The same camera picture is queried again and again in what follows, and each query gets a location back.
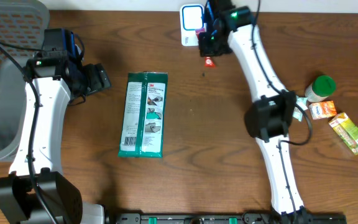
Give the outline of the red white snack packet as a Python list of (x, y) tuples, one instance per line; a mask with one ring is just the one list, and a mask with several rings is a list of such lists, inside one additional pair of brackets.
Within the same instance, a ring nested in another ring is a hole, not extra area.
[[(204, 27), (203, 27), (203, 28), (200, 28), (200, 29), (196, 29), (196, 30), (195, 30), (195, 34), (196, 34), (197, 37), (199, 37), (199, 35), (200, 35), (201, 33), (204, 33), (205, 31), (206, 31), (206, 29), (205, 29)], [(204, 63), (205, 67), (212, 67), (212, 68), (214, 68), (214, 67), (216, 66), (215, 63), (213, 62), (213, 59), (212, 59), (211, 57), (205, 57), (204, 60), (205, 60), (205, 63)]]

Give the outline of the green white barcode packet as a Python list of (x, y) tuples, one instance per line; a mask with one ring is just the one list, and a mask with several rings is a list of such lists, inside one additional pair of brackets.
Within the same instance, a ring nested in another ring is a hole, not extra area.
[(119, 157), (163, 157), (168, 74), (129, 73)]

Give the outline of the white teal snack packet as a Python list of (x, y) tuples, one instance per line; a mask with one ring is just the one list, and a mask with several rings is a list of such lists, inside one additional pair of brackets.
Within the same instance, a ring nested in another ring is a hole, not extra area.
[(296, 96), (296, 104), (300, 108), (297, 108), (297, 107), (294, 108), (293, 117), (295, 119), (297, 119), (299, 122), (301, 122), (302, 118), (303, 118), (303, 113), (302, 112), (308, 109), (308, 107), (306, 105), (307, 104), (307, 98)]

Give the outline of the green lid spice jar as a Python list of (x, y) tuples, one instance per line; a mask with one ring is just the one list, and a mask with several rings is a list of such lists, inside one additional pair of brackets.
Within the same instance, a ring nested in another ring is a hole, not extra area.
[(324, 101), (336, 91), (335, 81), (327, 75), (318, 76), (305, 90), (305, 97), (311, 103)]

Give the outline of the orange tissue packet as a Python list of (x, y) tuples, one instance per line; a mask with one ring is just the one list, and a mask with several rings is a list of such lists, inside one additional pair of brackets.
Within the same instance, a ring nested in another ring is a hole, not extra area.
[(309, 105), (309, 109), (313, 119), (331, 118), (337, 115), (333, 101), (311, 103)]

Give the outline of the green juice carton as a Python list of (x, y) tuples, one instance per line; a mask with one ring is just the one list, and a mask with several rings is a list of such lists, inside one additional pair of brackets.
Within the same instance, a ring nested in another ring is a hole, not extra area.
[(339, 113), (329, 122), (329, 125), (352, 153), (358, 155), (358, 127), (350, 117), (346, 113)]

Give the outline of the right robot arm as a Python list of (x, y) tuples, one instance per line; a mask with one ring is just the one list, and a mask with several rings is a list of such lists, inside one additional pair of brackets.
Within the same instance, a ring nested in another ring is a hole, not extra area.
[(249, 86), (252, 105), (244, 121), (265, 162), (272, 193), (272, 223), (311, 223), (298, 193), (291, 165), (289, 127), (299, 108), (294, 91), (287, 90), (273, 70), (262, 44), (258, 14), (230, 1), (208, 1), (198, 36), (201, 56), (234, 53)]

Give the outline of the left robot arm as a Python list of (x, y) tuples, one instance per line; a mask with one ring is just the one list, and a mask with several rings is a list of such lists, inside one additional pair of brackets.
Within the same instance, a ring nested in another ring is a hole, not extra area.
[(17, 154), (0, 177), (0, 210), (9, 223), (109, 223), (103, 205), (84, 202), (62, 171), (63, 120), (75, 76), (65, 59), (26, 62), (25, 115)]

